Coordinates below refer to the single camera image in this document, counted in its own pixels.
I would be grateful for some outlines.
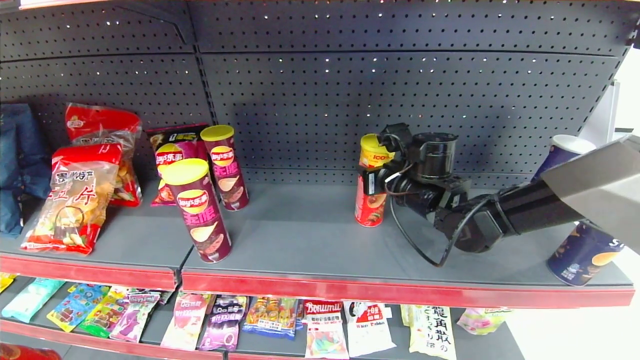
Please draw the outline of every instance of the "snack bag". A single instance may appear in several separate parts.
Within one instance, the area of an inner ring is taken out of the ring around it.
[[[132,343],[140,342],[142,330],[144,330],[147,324],[147,318],[159,299],[160,293],[157,292],[147,293],[139,297],[126,296],[125,301],[128,305],[113,327],[109,337],[111,339],[130,341]]]
[[[349,359],[347,341],[342,329],[342,303],[305,300],[307,314],[307,350],[305,357],[314,359]]]
[[[9,274],[8,272],[0,272],[0,293],[7,288],[7,286],[11,285],[16,275]]]
[[[2,316],[16,318],[22,322],[29,323],[31,317],[42,308],[64,283],[62,280],[36,278],[4,307]]]
[[[126,293],[127,288],[112,286],[107,296],[80,324],[80,329],[94,336],[108,338],[128,305],[124,301]]]
[[[20,246],[89,254],[113,193],[120,144],[63,147],[53,154],[51,193]]]
[[[78,284],[65,300],[58,304],[47,319],[60,329],[70,332],[78,326],[109,292],[109,286],[94,284]]]
[[[122,159],[110,204],[140,205],[142,192],[132,162],[136,139],[142,134],[140,118],[124,110],[69,103],[65,124],[73,145],[119,143],[122,146]]]
[[[387,308],[376,302],[344,302],[349,355],[358,357],[396,347],[385,317]]]
[[[297,303],[297,299],[287,297],[255,298],[242,331],[293,340],[296,337]]]
[[[173,308],[173,318],[160,346],[195,350],[210,297],[210,294],[185,293],[180,290]]]
[[[234,351],[238,342],[238,324],[246,312],[246,305],[244,296],[218,295],[199,350],[224,347],[227,351]]]
[[[162,175],[164,167],[182,159],[198,158],[207,161],[207,148],[200,138],[200,132],[207,126],[209,125],[183,125],[147,131],[151,148],[156,154],[158,174]],[[151,206],[160,205],[175,205],[173,194],[162,179],[158,186],[158,195],[151,202]]]
[[[458,320],[458,325],[474,335],[487,335],[498,329],[513,310],[468,307]]]

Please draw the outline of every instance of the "store shelf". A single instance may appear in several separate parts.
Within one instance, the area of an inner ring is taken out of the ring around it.
[[[0,294],[0,309],[3,309],[25,286],[33,279],[28,277],[17,277],[13,284]],[[119,352],[136,356],[158,357],[166,359],[194,359],[211,360],[222,359],[222,352],[197,352],[174,350],[160,347],[160,342],[164,332],[171,321],[175,296],[166,305],[157,307],[151,314],[147,326],[142,333],[140,343],[129,343],[112,339],[103,339],[88,335],[87,333],[74,330],[64,332],[57,328],[49,319],[47,314],[53,310],[67,295],[72,283],[68,282],[39,310],[31,319],[30,324],[18,322],[13,318],[0,319],[0,329],[5,332],[12,332],[18,335],[30,336],[49,341],[55,341],[67,345],[80,347],[90,347],[105,351]]]
[[[419,360],[437,359],[417,352],[409,353],[409,328],[402,325],[400,307],[392,306],[393,317],[388,319],[391,338],[395,348],[356,357],[368,360]],[[451,309],[456,355],[460,360],[524,360],[518,344],[504,323],[496,332],[487,336],[476,336],[455,325],[464,309]],[[241,333],[236,352],[228,354],[228,360],[297,359],[304,357],[307,344],[306,330],[296,332],[294,341],[273,339],[256,334]]]
[[[582,288],[549,272],[545,260],[573,224],[506,238],[484,254],[454,249],[447,264],[435,268],[400,235],[389,211],[376,228],[353,220],[354,186],[252,184],[249,189],[247,208],[224,212],[231,254],[207,264],[192,253],[182,268],[186,290],[545,308],[626,306],[634,294],[632,282],[614,264]],[[437,256],[444,236],[405,208],[398,216],[419,246],[436,244],[431,253]]]
[[[40,205],[26,206],[29,219],[17,239],[0,237],[0,271],[48,277],[173,290],[177,270],[191,251],[191,241],[174,207],[150,207],[157,181],[145,187],[137,208],[109,208],[107,221],[93,252],[87,256],[64,252],[26,252],[20,249],[27,230],[37,221]]]

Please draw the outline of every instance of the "maroon chip can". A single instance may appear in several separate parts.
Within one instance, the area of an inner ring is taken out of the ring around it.
[[[225,209],[236,211],[249,204],[249,195],[234,147],[234,128],[229,125],[209,126],[202,130],[200,138],[204,141],[213,162],[213,174],[216,187]]]
[[[231,252],[231,239],[213,191],[209,164],[202,159],[176,161],[162,171],[189,235],[203,261],[217,263]]]

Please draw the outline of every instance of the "red shelf edge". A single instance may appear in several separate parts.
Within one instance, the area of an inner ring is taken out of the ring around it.
[[[2,329],[2,331],[12,332],[18,335],[29,336],[30,338],[39,338],[67,345],[96,348],[99,350],[120,352],[136,356],[157,357],[158,355],[162,355],[163,358],[175,360],[213,360],[223,358],[223,354],[221,352],[176,350],[160,347],[158,345],[130,343],[128,341],[118,341],[83,334],[74,334],[73,332],[46,329],[44,327],[7,320],[0,320],[0,329]]]
[[[115,268],[91,263],[65,263],[62,259],[38,259],[6,254],[0,255],[0,271],[29,277],[167,291],[175,290],[177,285],[175,274],[169,268]]]
[[[573,307],[627,306],[636,292],[620,288],[553,287],[511,289],[434,284],[310,280],[290,277],[182,272],[185,291],[243,295],[273,295],[306,299],[359,300],[386,304],[422,304],[449,307],[530,307],[561,309]]]

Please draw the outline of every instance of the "red snack bag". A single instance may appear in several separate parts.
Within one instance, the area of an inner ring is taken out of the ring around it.
[[[122,145],[122,159],[110,204],[140,205],[142,192],[132,162],[136,139],[142,134],[140,118],[124,110],[69,103],[65,124],[73,145],[95,143]]]
[[[89,254],[106,217],[121,157],[119,143],[58,149],[51,193],[20,247]]]

